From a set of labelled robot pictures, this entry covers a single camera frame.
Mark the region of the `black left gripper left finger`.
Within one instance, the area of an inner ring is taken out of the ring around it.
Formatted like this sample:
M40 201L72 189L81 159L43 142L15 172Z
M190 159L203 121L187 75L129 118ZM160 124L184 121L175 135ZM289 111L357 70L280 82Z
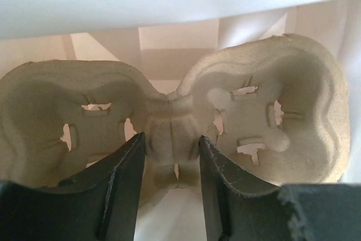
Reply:
M1 182L2 240L133 240L145 135L56 187Z

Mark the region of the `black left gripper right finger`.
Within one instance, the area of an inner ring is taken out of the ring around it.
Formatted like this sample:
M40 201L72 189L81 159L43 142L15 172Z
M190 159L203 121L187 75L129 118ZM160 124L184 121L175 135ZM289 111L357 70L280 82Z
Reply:
M208 240L359 240L359 184L268 183L201 137Z

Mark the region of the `cardboard cup carrier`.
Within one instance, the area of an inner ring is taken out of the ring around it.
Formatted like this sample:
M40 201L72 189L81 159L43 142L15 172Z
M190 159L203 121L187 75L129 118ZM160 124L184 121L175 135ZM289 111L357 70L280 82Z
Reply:
M198 186L199 138L275 185L332 183L350 152L348 90L315 40L283 34L202 58L169 94L116 61L49 60L1 78L1 178L54 186L146 135L141 205Z

